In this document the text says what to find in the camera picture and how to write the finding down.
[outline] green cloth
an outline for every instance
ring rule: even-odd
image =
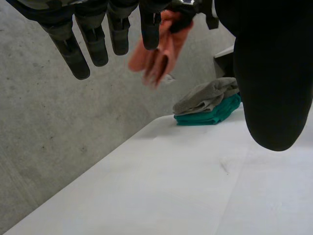
[[[201,126],[215,125],[224,121],[230,114],[236,110],[241,102],[238,94],[224,99],[211,112],[200,112],[196,114],[174,115],[179,126]]]

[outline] gray towel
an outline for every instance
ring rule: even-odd
[[[234,77],[221,77],[192,89],[173,106],[175,115],[211,112],[224,98],[239,92]]]

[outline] white table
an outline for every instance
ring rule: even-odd
[[[313,116],[277,153],[242,107],[216,126],[161,117],[5,235],[309,235]]]

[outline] robotic hand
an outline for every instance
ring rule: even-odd
[[[139,5],[143,42],[148,50],[157,48],[161,11],[166,7],[192,12],[193,17],[201,9],[212,17],[212,0],[7,0],[21,14],[37,21],[50,35],[74,76],[80,80],[90,75],[89,67],[72,31],[72,16],[82,32],[92,62],[96,66],[108,63],[105,35],[101,26],[107,14],[112,47],[116,55],[128,52],[128,17]]]
[[[101,22],[107,13],[113,50],[128,51],[128,17],[139,5],[144,45],[158,45],[160,12],[185,16],[173,31],[206,14],[209,28],[223,25],[236,37],[234,73],[248,129],[261,146],[283,151],[301,134],[313,98],[313,1],[273,0],[7,0],[51,36],[75,77],[89,76],[72,32],[74,14],[96,66],[108,62]]]

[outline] pink towel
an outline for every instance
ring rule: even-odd
[[[178,55],[193,26],[191,22],[181,31],[171,33],[170,27],[179,22],[181,13],[166,10],[161,13],[161,17],[160,40],[157,49],[146,50],[141,39],[128,63],[131,71],[145,70],[144,84],[152,84],[155,88],[159,86],[164,76],[174,69]]]

